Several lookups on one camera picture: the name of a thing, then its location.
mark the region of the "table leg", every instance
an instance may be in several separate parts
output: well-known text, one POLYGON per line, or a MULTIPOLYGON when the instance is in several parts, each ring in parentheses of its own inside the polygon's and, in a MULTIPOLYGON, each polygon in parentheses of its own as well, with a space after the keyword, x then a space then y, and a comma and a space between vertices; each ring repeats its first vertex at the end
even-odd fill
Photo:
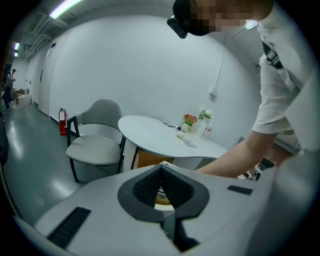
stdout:
POLYGON ((125 146, 124 146, 124 159, 123 159, 123 167, 122 172, 128 172, 131 171, 131 165, 134 161, 135 154, 136 154, 137 146, 133 144, 128 139, 125 140, 125 146))
POLYGON ((173 161, 173 164, 175 166, 193 171, 197 168, 202 159, 202 157, 179 157, 173 161))

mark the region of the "floor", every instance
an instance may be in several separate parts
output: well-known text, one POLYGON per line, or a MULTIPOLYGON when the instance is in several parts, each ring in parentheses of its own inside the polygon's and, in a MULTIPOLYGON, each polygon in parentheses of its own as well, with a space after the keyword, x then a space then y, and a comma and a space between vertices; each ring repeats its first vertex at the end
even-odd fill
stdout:
MULTIPOLYGON (((81 188, 66 156, 67 137, 32 104, 4 112, 9 140, 4 164, 7 189, 23 219, 34 225, 51 207, 81 188)), ((117 166, 96 167, 75 162, 79 180, 87 183, 117 173, 117 166)))

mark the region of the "white table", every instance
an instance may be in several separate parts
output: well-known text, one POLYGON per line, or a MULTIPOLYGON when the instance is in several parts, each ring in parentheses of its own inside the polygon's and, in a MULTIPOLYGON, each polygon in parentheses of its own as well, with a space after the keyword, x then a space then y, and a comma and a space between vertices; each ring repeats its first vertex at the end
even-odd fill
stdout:
POLYGON ((122 135, 126 138, 123 171, 131 170, 137 147, 152 154, 174 158, 173 164, 195 170, 203 158, 216 159, 227 150, 211 140, 204 140, 193 133, 184 133, 184 138, 193 141, 196 148, 188 147, 176 136, 178 130, 168 127, 159 120, 128 115, 118 122, 122 135))

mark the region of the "tabletop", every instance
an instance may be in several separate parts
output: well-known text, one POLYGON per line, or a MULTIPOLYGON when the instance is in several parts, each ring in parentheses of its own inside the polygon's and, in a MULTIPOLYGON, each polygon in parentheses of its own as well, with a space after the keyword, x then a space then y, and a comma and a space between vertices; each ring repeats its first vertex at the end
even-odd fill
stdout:
POLYGON ((205 140, 193 133, 184 133, 184 138, 196 144, 187 146, 176 136, 178 130, 168 127, 157 119, 128 115, 118 122, 122 135, 137 147, 153 154, 170 158, 201 157, 215 159, 227 150, 211 140, 205 140))

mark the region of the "fluorescent light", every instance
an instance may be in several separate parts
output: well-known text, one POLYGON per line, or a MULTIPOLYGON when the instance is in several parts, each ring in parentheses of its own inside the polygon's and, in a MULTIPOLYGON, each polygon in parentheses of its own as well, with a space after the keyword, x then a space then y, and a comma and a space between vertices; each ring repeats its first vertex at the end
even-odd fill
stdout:
POLYGON ((253 28, 255 28, 256 26, 258 26, 259 22, 256 20, 252 20, 252 19, 247 19, 245 22, 244 27, 247 30, 252 30, 253 28))
POLYGON ((20 46, 20 43, 19 43, 19 42, 16 42, 16 43, 14 44, 14 49, 15 49, 15 50, 18 50, 18 49, 19 49, 19 46, 20 46))
POLYGON ((50 13, 50 17, 56 19, 60 14, 68 10, 71 6, 74 6, 76 3, 81 0, 65 0, 62 4, 60 4, 57 8, 54 9, 53 12, 50 13))

